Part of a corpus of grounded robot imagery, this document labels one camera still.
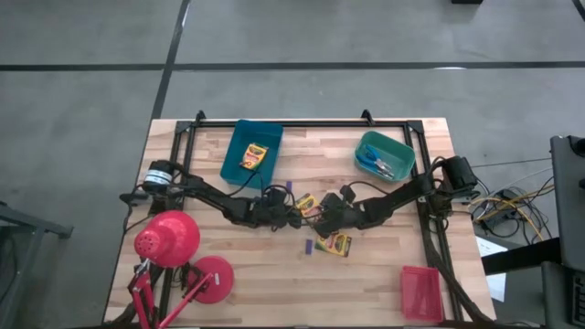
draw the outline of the white paper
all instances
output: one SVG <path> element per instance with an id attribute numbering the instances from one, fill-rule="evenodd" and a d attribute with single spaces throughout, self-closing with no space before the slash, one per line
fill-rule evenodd
<path id="1" fill-rule="evenodd" d="M 506 248 L 496 245 L 486 239 L 475 237 L 477 239 L 477 247 L 479 247 L 480 256 L 495 254 L 497 252 L 507 251 Z M 490 295 L 497 301 L 504 302 L 505 294 L 505 273 L 488 275 L 487 287 L 490 290 Z"/>

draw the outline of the wire bundle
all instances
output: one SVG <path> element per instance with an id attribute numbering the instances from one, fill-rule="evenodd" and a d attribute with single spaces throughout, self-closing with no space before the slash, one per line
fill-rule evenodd
<path id="1" fill-rule="evenodd" d="M 541 170 L 537 173 L 532 175 L 536 175 L 542 173 L 545 170 Z M 528 175 L 520 180 L 526 179 L 532 175 Z M 534 192 L 527 192 L 519 187 L 512 186 L 513 184 L 519 182 L 517 180 L 512 184 L 505 186 L 493 193 L 487 193 L 487 197 L 482 197 L 474 200 L 470 206 L 479 204 L 472 213 L 475 214 L 478 210 L 482 210 L 482 213 L 473 220 L 475 224 L 482 224 L 484 231 L 491 233 L 495 237 L 498 238 L 510 238 L 514 236 L 520 228 L 522 228 L 522 233 L 524 235 L 526 244 L 533 244 L 536 242 L 537 239 L 540 241 L 544 240 L 545 238 L 542 235 L 542 231 L 545 230 L 550 238 L 552 238 L 550 230 L 548 229 L 548 217 L 542 213 L 538 209 L 538 207 L 534 204 L 534 200 L 539 196 L 544 196 L 546 194 L 551 193 L 555 186 L 554 184 L 549 184 L 553 177 L 550 177 L 538 190 Z M 511 193 L 517 195 L 517 197 L 511 199 L 503 199 L 501 197 L 497 197 L 499 195 L 503 195 L 505 193 Z M 516 228 L 510 233 L 501 234 L 495 233 L 495 227 L 498 226 L 500 223 L 490 226 L 490 218 L 494 218 L 498 215 L 502 215 L 504 212 L 509 212 L 510 210 L 515 210 L 516 213 L 519 215 L 518 217 L 509 218 L 514 220 L 516 223 Z M 526 230 L 526 223 L 536 232 L 536 235 L 532 238 L 529 238 L 527 235 Z"/>

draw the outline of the red desk lamp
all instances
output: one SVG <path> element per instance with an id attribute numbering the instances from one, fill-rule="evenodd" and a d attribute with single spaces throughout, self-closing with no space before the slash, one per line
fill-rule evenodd
<path id="1" fill-rule="evenodd" d="M 199 227 L 195 220 L 178 210 L 156 215 L 136 236 L 134 249 L 146 260 L 136 270 L 128 290 L 142 329 L 166 328 L 192 300 L 214 303 L 228 297 L 233 287 L 234 270 L 223 258 L 206 256 L 193 264 L 194 271 L 188 274 L 187 293 L 181 303 L 162 322 L 156 319 L 148 270 L 150 263 L 163 268 L 183 266 L 193 257 L 199 242 Z"/>

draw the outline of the teal bin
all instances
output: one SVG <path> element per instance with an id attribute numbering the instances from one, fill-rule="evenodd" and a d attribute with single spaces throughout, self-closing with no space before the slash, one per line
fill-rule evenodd
<path id="1" fill-rule="evenodd" d="M 358 155 L 366 155 L 366 145 L 370 145 L 378 151 L 380 159 L 392 167 L 394 177 L 387 178 L 357 161 Z M 406 178 L 412 166 L 414 166 L 414 150 L 381 133 L 367 132 L 364 133 L 361 141 L 357 145 L 354 161 L 358 168 L 369 174 L 375 175 L 385 181 L 398 182 Z"/>
<path id="2" fill-rule="evenodd" d="M 232 185 L 244 185 L 250 175 L 253 174 L 253 171 L 240 166 L 239 163 L 241 163 L 248 145 L 257 143 L 268 147 L 268 153 L 266 153 L 264 160 L 258 167 L 259 174 L 250 180 L 247 187 L 261 189 L 262 184 L 264 187 L 268 186 L 272 181 L 274 166 L 281 147 L 282 132 L 283 128 L 280 124 L 248 120 L 238 121 L 231 136 L 231 141 L 229 141 L 226 159 L 221 166 L 221 172 L 219 173 L 221 178 Z"/>

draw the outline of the yellow cable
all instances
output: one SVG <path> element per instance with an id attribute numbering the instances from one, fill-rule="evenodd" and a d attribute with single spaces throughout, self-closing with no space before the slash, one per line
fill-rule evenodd
<path id="1" fill-rule="evenodd" d="M 554 189 L 554 188 L 555 188 L 555 185 L 554 185 L 554 184 L 552 184 L 552 185 L 549 185 L 549 186 L 545 186 L 545 187 L 543 187 L 543 188 L 539 189 L 538 191 L 534 191 L 534 192 L 526 193 L 526 194 L 524 194 L 524 195 L 522 195 L 522 196 L 515 197 L 515 198 L 513 198 L 513 199 L 509 200 L 508 202 L 510 202 L 510 203 L 515 203 L 516 201 L 519 201 L 519 200 L 523 200 L 523 199 L 525 199 L 525 198 L 532 197 L 532 196 L 534 196 L 534 195 L 537 195 L 537 194 L 539 194 L 539 193 L 542 193 L 542 192 L 548 192 L 548 191 L 550 191 L 550 190 L 552 190 L 552 189 Z M 486 220 L 486 219 L 490 218 L 491 216 L 494 216 L 494 215 L 496 215 L 497 213 L 499 213 L 500 211 L 502 211 L 502 210 L 504 210 L 504 209 L 505 209 L 505 207 L 504 207 L 504 208 L 502 208 L 502 209 L 493 210 L 492 212 L 490 212 L 490 213 L 488 213 L 488 214 L 485 214 L 485 215 L 483 215 L 483 216 L 480 216 L 480 217 L 479 217 L 478 219 L 476 219 L 475 221 Z"/>
<path id="2" fill-rule="evenodd" d="M 497 198 L 497 197 L 482 197 L 482 198 L 475 199 L 474 201 L 472 201 L 472 203 L 470 205 L 474 205 L 476 203 L 480 203 L 480 202 L 483 202 L 483 201 L 501 202 L 501 203 L 503 203 L 505 205 L 508 205 L 508 206 L 514 208 L 520 214 L 520 216 L 522 216 L 530 224 L 530 226 L 532 226 L 532 228 L 534 229 L 534 231 L 537 233 L 538 238 L 541 241 L 544 241 L 544 239 L 542 238 L 542 235 L 540 235 L 540 232 L 538 232 L 537 227 L 532 222 L 532 219 L 530 219 L 530 217 L 527 216 L 527 214 L 524 211 L 522 211 L 522 209 L 520 209 L 515 204 L 511 203 L 510 201 L 507 201 L 507 200 L 504 200 L 504 199 L 500 199 L 500 198 Z"/>

